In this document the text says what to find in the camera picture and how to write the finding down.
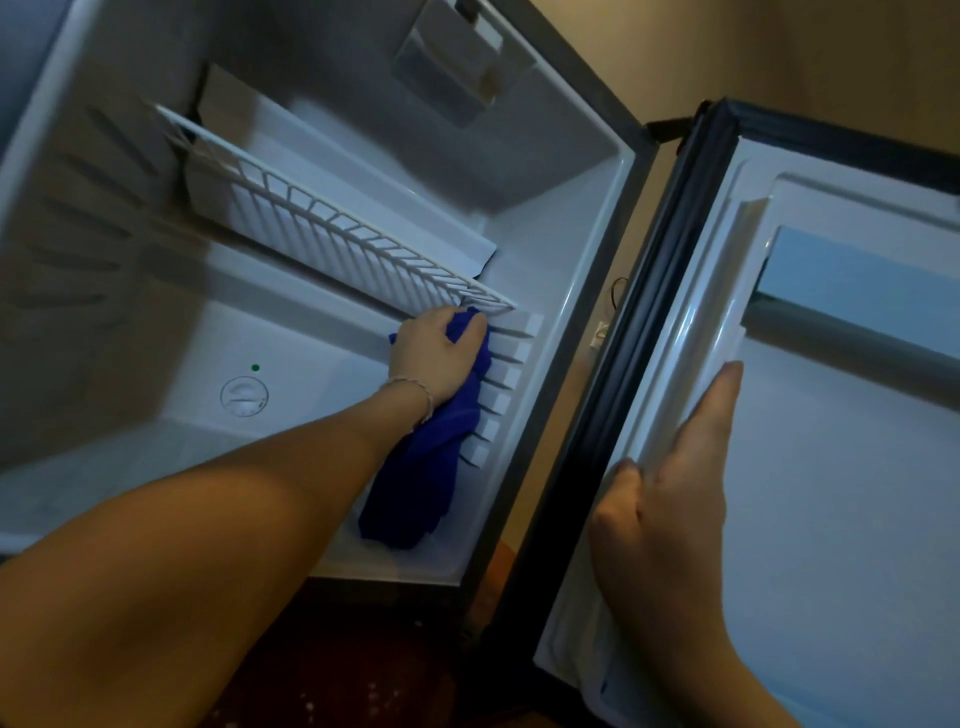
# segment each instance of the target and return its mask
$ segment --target blue cloth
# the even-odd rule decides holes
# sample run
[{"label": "blue cloth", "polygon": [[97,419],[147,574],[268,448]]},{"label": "blue cloth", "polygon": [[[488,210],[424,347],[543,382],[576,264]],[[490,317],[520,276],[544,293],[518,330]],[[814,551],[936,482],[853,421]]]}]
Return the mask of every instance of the blue cloth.
[{"label": "blue cloth", "polygon": [[[454,314],[446,338],[459,341],[477,313],[469,308]],[[390,343],[395,342],[392,334]],[[436,529],[453,500],[460,446],[480,424],[480,382],[490,365],[488,330],[464,386],[387,456],[360,514],[363,538],[390,548],[413,548]]]}]

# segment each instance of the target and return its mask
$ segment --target wire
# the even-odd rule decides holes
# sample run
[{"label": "wire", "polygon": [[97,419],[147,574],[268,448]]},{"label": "wire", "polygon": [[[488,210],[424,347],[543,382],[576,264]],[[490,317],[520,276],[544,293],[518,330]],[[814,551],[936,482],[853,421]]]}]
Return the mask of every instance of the wire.
[{"label": "wire", "polygon": [[614,291],[616,290],[616,285],[617,285],[620,281],[623,281],[624,283],[629,283],[629,282],[630,282],[630,279],[626,279],[626,278],[624,278],[623,276],[621,276],[620,278],[615,279],[615,280],[613,281],[613,283],[611,283],[611,286],[610,286],[610,303],[613,304],[613,310],[614,310],[614,311],[616,310],[616,298],[613,296],[613,293],[614,293]]}]

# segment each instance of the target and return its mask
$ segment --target white wire rack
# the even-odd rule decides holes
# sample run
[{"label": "white wire rack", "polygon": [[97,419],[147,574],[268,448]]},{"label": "white wire rack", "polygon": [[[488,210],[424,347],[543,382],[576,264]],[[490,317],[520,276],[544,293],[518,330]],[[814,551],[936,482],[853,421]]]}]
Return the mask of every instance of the white wire rack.
[{"label": "white wire rack", "polygon": [[[370,261],[377,263],[380,273],[391,279],[389,286],[392,289],[396,290],[399,283],[406,289],[405,297],[416,300],[403,306],[408,310],[415,309],[416,312],[416,309],[438,304],[456,303],[474,305],[485,313],[496,315],[516,308],[510,299],[483,283],[454,273],[413,246],[294,182],[204,127],[165,107],[153,106],[153,110],[163,134],[189,152],[192,159],[201,162],[208,171],[226,182],[241,185],[270,206],[286,210],[313,232],[316,233],[317,229],[324,231],[325,235],[315,234],[313,237],[319,244],[346,246],[352,256],[367,264]],[[260,242],[269,245],[273,241]],[[281,250],[279,246],[271,247]],[[320,264],[314,267],[324,270]]]}]

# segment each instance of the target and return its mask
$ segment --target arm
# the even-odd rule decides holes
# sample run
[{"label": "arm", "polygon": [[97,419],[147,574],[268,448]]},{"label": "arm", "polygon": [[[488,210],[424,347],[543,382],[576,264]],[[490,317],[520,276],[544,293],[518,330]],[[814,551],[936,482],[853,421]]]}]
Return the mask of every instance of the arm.
[{"label": "arm", "polygon": [[618,466],[590,548],[624,635],[691,724],[796,726],[740,661],[723,616],[723,471],[742,374],[717,376],[655,477]]},{"label": "arm", "polygon": [[[391,376],[435,403],[486,330],[453,308],[400,329]],[[427,414],[397,382],[344,412],[109,500],[0,568],[0,721],[192,726]]]}]

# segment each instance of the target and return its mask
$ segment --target refrigerator wall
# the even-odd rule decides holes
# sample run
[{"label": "refrigerator wall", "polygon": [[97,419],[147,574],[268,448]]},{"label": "refrigerator wall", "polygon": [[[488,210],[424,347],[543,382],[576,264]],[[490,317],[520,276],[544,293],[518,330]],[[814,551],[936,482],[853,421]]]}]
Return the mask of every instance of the refrigerator wall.
[{"label": "refrigerator wall", "polygon": [[[725,612],[804,725],[960,716],[958,252],[955,197],[741,140],[614,451],[655,470],[720,365],[745,362]],[[585,539],[535,662],[611,725],[671,721]]]},{"label": "refrigerator wall", "polygon": [[[49,133],[3,170],[24,183],[0,215],[0,551],[105,497],[363,399],[386,378],[387,335],[417,313],[315,264],[296,239],[280,239],[283,228],[256,235],[203,208],[235,185],[187,179],[184,194],[196,156],[171,143],[163,119],[207,121],[198,100],[216,63],[269,99],[284,128],[322,142],[284,179],[338,214],[368,205],[356,217],[409,249],[423,232],[454,254],[480,251],[473,269],[444,265],[510,302],[489,309],[484,416],[462,450],[448,517],[403,553],[362,541],[348,520],[316,571],[456,585],[634,152],[487,4],[502,59],[465,126],[394,68],[420,2],[75,5],[84,22],[64,29],[60,74],[29,111],[46,111]],[[218,148],[260,154],[276,127],[256,113],[241,122]],[[319,173],[301,180],[305,169]],[[273,211],[292,202],[267,199]]]}]

